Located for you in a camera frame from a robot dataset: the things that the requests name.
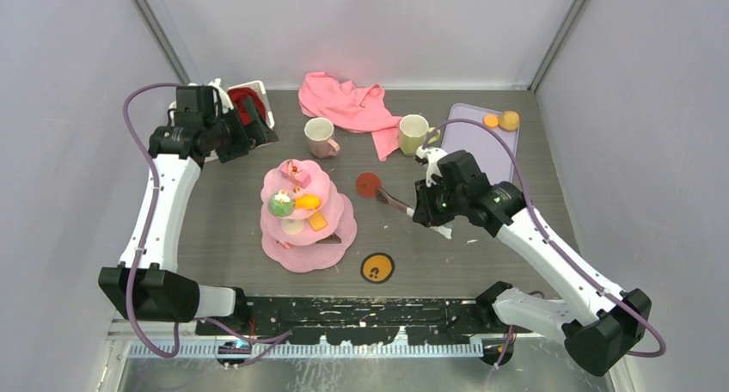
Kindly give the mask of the pink cherry cake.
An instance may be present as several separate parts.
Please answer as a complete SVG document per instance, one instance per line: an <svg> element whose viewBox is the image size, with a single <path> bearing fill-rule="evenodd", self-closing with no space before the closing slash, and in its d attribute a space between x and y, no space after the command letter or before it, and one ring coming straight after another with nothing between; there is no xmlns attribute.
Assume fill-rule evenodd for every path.
<svg viewBox="0 0 729 392"><path fill-rule="evenodd" d="M294 187L306 188L311 182L310 174L300 168L293 159L285 161L279 173Z"/></svg>

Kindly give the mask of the pink mug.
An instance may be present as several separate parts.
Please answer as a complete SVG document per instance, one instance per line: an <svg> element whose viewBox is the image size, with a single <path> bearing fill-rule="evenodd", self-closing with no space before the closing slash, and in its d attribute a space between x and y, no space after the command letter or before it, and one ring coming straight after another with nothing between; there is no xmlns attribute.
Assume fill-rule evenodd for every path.
<svg viewBox="0 0 729 392"><path fill-rule="evenodd" d="M338 156L340 145L334 140L334 124L325 118L312 118L304 126L310 152L317 158Z"/></svg>

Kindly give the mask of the green mug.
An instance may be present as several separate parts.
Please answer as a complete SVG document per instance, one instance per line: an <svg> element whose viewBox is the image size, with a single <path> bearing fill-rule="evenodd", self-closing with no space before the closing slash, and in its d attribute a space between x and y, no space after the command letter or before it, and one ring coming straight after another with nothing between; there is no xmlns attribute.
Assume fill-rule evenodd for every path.
<svg viewBox="0 0 729 392"><path fill-rule="evenodd" d="M428 120L419 114L403 116L399 123L399 150L405 156L414 156L423 144L439 140L440 133L430 126Z"/></svg>

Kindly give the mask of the green frog macaron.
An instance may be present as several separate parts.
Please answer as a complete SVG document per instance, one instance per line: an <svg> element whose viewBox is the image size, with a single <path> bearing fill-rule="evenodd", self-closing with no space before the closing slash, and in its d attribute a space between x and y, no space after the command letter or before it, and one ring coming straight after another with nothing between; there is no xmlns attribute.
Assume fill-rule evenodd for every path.
<svg viewBox="0 0 729 392"><path fill-rule="evenodd" d="M267 209L275 217L287 217L295 211L296 202L285 189L281 189L268 200Z"/></svg>

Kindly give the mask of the metal serving tongs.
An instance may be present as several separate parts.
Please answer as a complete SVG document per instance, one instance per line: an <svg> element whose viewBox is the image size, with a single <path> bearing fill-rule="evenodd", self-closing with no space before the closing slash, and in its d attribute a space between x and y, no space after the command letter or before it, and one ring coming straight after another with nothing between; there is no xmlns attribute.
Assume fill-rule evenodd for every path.
<svg viewBox="0 0 729 392"><path fill-rule="evenodd" d="M402 213L406 214L411 220L414 219L414 208L410 205L407 205L406 203L396 199L391 194L389 194L384 188L378 187L375 191L375 197L378 201L394 207L396 210L401 211ZM441 236L445 237L446 239L452 238L452 228L450 226L432 226L429 227L429 230L432 230L434 232L439 233Z"/></svg>

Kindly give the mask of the orange fish-shaped cookie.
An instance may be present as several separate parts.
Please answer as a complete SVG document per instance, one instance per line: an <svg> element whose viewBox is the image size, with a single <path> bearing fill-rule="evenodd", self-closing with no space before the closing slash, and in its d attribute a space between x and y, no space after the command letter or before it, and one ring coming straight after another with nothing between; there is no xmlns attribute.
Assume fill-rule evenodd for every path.
<svg viewBox="0 0 729 392"><path fill-rule="evenodd" d="M314 194L305 194L294 199L296 210L317 210L321 205L321 199Z"/></svg>

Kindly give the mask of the white round cake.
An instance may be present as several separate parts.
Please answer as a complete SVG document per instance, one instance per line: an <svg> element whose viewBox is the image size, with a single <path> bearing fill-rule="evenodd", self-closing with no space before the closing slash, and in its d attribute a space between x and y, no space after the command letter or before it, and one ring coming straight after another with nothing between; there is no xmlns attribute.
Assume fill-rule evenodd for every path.
<svg viewBox="0 0 729 392"><path fill-rule="evenodd" d="M290 236L301 233L305 227L305 221L298 219L282 219L280 224L282 231Z"/></svg>

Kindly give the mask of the pink three-tier dessert stand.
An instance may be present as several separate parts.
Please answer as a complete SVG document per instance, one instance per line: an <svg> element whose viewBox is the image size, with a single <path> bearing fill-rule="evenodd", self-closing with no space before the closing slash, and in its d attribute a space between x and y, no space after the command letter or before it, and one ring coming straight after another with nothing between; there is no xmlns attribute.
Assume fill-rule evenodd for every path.
<svg viewBox="0 0 729 392"><path fill-rule="evenodd" d="M352 202L337 189L329 175L317 162L293 160L310 174L311 182L306 188L298 188L285 180L279 173L279 169L285 161L266 173L260 191L262 248L270 259L277 261L283 268L294 273L307 273L335 266L354 243L357 235L358 226L354 218ZM275 217L268 211L267 203L271 196L281 189L285 189L294 199L305 194L314 194L321 199L322 205L317 210L295 209L290 216ZM328 226L319 231L313 231L307 221L307 218L316 211L320 211L328 222ZM287 235L281 229L282 219L304 220L305 227L299 234ZM316 243L333 233L341 238L341 244ZM293 248L282 248L277 241L289 242Z"/></svg>

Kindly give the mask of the orange wafer bar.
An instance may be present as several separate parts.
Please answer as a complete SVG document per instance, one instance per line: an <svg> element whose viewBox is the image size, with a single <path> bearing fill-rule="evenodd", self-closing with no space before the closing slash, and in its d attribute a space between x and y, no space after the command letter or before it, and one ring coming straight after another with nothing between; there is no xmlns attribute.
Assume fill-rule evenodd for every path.
<svg viewBox="0 0 729 392"><path fill-rule="evenodd" d="M310 228L313 231L319 231L322 229L325 229L328 226L328 222L325 219L325 217L322 215L320 211L316 211L313 214L311 214L307 221L309 223Z"/></svg>

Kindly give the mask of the chocolate cake slice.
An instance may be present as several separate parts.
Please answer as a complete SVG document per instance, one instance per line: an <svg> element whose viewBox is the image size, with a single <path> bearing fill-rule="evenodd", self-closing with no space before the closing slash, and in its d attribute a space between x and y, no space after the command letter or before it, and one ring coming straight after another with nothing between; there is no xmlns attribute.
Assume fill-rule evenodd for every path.
<svg viewBox="0 0 729 392"><path fill-rule="evenodd" d="M327 237L322 238L321 240L317 241L316 243L317 244L341 244L342 240L336 233L333 233Z"/></svg>

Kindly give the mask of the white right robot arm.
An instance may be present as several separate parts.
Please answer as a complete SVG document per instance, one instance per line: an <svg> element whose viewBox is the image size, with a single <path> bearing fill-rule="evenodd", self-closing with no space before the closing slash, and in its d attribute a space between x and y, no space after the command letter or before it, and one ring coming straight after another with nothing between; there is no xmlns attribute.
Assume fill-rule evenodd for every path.
<svg viewBox="0 0 729 392"><path fill-rule="evenodd" d="M426 166L417 181L413 220L436 228L463 216L525 259L560 295L550 301L497 282L477 298L480 326L526 328L564 345L584 371L600 377L632 353L648 327L652 300L625 291L557 236L525 194L509 181L492 183L465 150L419 147Z"/></svg>

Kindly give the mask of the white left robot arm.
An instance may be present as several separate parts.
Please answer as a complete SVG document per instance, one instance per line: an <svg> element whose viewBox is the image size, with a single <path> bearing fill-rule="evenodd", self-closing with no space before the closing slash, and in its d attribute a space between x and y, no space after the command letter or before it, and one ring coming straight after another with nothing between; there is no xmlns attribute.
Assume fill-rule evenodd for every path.
<svg viewBox="0 0 729 392"><path fill-rule="evenodd" d="M277 141L262 82L229 89L219 80L177 86L168 121L147 143L132 137L150 168L138 220L117 266L101 269L98 284L126 319L190 322L217 318L230 334L251 321L242 289L200 285L177 272L187 203L205 160L220 163Z"/></svg>

